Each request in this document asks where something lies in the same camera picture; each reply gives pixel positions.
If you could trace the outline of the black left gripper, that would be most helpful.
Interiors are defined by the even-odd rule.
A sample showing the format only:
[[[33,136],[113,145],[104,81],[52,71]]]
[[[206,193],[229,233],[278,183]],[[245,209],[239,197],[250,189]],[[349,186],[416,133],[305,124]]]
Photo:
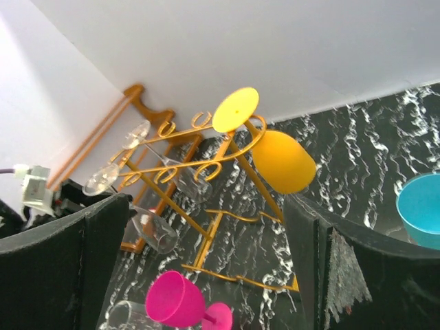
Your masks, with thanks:
[[[55,215],[70,215],[110,197],[113,193],[112,190],[108,190],[96,196],[87,196],[83,193],[82,185],[72,179],[66,179],[54,192],[52,209]]]

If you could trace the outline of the yellow plastic wine glass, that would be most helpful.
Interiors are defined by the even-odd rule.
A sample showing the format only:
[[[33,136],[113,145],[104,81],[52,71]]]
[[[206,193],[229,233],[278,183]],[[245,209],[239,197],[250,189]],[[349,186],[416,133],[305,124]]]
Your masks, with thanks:
[[[262,178],[278,193],[292,194],[304,190],[316,176],[316,163],[294,138],[286,133],[251,125],[259,105],[259,93],[253,87],[240,88],[217,107],[212,125],[218,133],[229,133],[245,125],[252,137],[262,137],[251,148],[254,165]]]

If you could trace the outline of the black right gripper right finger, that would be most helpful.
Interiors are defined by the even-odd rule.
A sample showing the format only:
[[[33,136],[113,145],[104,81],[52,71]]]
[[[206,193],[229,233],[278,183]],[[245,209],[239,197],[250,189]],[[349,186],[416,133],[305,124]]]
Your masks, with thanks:
[[[286,195],[283,223],[308,329],[438,329],[439,252]]]

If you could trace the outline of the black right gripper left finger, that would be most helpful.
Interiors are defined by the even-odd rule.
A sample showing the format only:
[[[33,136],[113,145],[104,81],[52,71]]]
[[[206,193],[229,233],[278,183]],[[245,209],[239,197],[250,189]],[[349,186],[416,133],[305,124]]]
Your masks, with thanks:
[[[126,194],[1,240],[2,329],[95,329],[129,219]]]

